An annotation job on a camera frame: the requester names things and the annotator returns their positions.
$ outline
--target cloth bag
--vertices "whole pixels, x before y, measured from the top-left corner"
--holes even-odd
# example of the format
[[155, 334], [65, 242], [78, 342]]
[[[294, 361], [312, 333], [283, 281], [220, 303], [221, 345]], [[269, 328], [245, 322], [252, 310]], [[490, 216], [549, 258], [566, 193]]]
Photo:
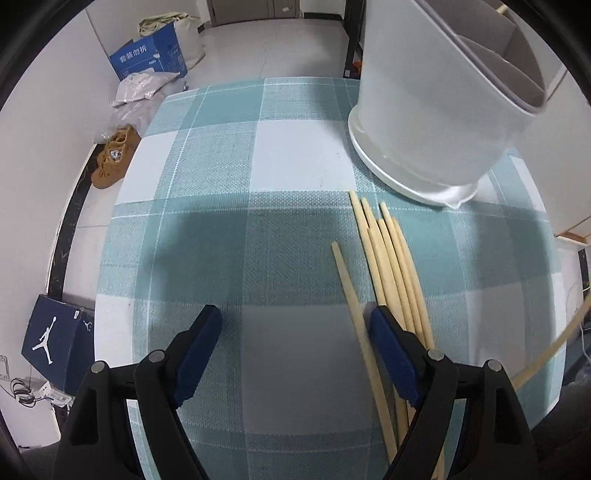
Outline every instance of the cloth bag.
[[191, 69], [205, 55], [199, 39], [198, 28], [202, 24], [199, 17], [191, 17], [184, 12], [155, 15], [144, 18], [138, 25], [138, 32], [140, 36], [147, 37], [171, 22], [174, 23], [174, 32], [177, 34], [178, 46], [181, 48], [187, 70]]

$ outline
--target white wall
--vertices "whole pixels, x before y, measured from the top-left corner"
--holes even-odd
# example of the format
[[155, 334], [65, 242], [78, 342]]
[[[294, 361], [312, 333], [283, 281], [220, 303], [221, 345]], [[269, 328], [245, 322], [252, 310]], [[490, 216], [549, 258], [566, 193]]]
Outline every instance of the white wall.
[[209, 22], [212, 19], [207, 8], [207, 0], [197, 0], [197, 12], [203, 23]]
[[107, 55], [115, 53], [128, 40], [138, 40], [138, 23], [146, 17], [167, 12], [199, 16], [197, 0], [95, 0], [86, 11]]
[[517, 142], [555, 234], [591, 215], [591, 108], [566, 74]]
[[[0, 355], [8, 357], [12, 377], [29, 376], [21, 356], [28, 320], [46, 292], [64, 206], [96, 130], [111, 114], [117, 84], [82, 12], [33, 61], [0, 111]], [[40, 377], [34, 370], [33, 376]], [[0, 391], [0, 409], [17, 444], [58, 439], [48, 402], [29, 409]]]
[[314, 12], [322, 14], [337, 14], [345, 16], [346, 0], [300, 0], [302, 12]]

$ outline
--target white cabinet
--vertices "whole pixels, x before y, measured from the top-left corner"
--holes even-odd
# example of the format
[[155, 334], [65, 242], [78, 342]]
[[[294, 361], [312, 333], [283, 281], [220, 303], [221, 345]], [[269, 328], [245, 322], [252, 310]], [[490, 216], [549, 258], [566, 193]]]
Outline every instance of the white cabinet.
[[517, 148], [540, 191], [554, 233], [591, 236], [591, 108], [570, 74]]

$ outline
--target plaid tablecloth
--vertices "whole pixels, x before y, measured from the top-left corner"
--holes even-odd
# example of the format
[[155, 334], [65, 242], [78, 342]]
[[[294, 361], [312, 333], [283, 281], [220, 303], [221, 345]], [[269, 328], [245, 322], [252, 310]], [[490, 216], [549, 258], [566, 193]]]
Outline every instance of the plaid tablecloth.
[[[359, 84], [267, 79], [169, 97], [142, 140], [109, 226], [96, 355], [112, 366], [166, 347], [204, 304], [222, 337], [179, 415], [212, 480], [377, 480], [387, 460], [330, 242], [375, 301], [349, 189], [402, 226], [439, 348], [521, 370], [565, 325], [553, 234], [507, 153], [459, 210], [411, 202], [362, 164], [346, 120]], [[530, 424], [557, 401], [561, 352], [519, 397]], [[157, 478], [131, 419], [147, 478]], [[452, 459], [462, 408], [446, 445]]]

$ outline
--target brown shoe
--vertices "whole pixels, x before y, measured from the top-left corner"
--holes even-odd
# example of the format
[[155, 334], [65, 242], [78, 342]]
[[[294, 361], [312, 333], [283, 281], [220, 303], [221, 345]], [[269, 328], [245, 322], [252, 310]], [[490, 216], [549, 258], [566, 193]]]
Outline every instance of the brown shoe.
[[105, 189], [125, 177], [140, 137], [133, 127], [118, 129], [96, 159], [97, 169], [90, 177], [98, 189]]

